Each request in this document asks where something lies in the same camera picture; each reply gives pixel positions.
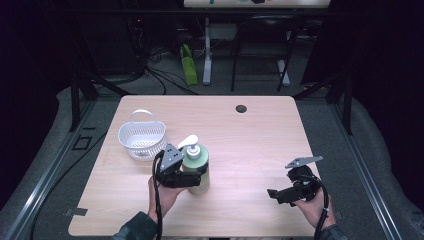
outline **white basket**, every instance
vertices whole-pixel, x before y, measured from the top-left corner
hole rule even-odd
[[[154,121],[134,122],[134,116],[146,113]],[[166,127],[156,117],[144,109],[135,110],[130,121],[121,126],[118,133],[119,142],[134,160],[151,161],[161,150],[166,148]]]

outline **hand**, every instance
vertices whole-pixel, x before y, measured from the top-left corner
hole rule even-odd
[[[160,206],[162,209],[162,217],[168,213],[171,207],[174,205],[177,200],[178,195],[186,190],[185,188],[166,188],[164,186],[159,186],[159,197],[160,197]],[[153,185],[153,177],[149,179],[149,211],[147,215],[156,223],[158,222],[158,216],[156,214],[156,197],[155,197],[155,187]]]
[[[328,198],[329,211],[327,214],[327,218],[324,221],[324,225],[322,226],[322,229],[336,224],[336,217],[333,211],[333,203],[331,197],[328,196]],[[324,208],[324,191],[322,190],[322,188],[318,190],[317,194],[311,201],[297,200],[293,203],[300,208],[300,210],[303,212],[303,215],[305,215],[306,220],[308,220],[312,227],[316,228],[318,225],[318,221],[321,217],[322,209]]]

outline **soap dispenser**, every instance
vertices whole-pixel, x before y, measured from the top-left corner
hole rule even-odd
[[[196,135],[190,135],[178,144],[179,149],[184,147],[181,151],[184,155],[183,171],[199,171],[202,174],[200,185],[188,188],[188,191],[192,194],[203,194],[208,191],[210,186],[209,152],[205,146],[198,144],[198,142],[199,138]]]

